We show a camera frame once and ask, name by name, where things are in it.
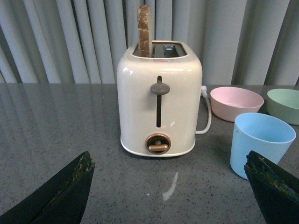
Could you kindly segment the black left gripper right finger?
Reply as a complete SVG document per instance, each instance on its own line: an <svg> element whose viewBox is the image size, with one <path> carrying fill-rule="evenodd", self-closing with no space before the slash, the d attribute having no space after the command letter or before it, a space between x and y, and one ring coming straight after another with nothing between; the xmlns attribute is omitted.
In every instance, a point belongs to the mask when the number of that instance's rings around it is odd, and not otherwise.
<svg viewBox="0 0 299 224"><path fill-rule="evenodd" d="M244 171L268 224L299 222L299 179L255 151L247 155Z"/></svg>

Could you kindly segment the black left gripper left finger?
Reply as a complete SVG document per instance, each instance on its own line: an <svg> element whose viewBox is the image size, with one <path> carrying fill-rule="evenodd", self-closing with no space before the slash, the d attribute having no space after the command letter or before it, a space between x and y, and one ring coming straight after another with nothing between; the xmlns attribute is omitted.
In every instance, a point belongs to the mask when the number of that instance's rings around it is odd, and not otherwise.
<svg viewBox="0 0 299 224"><path fill-rule="evenodd" d="M95 162L83 152L31 195L1 215L2 224L79 224Z"/></svg>

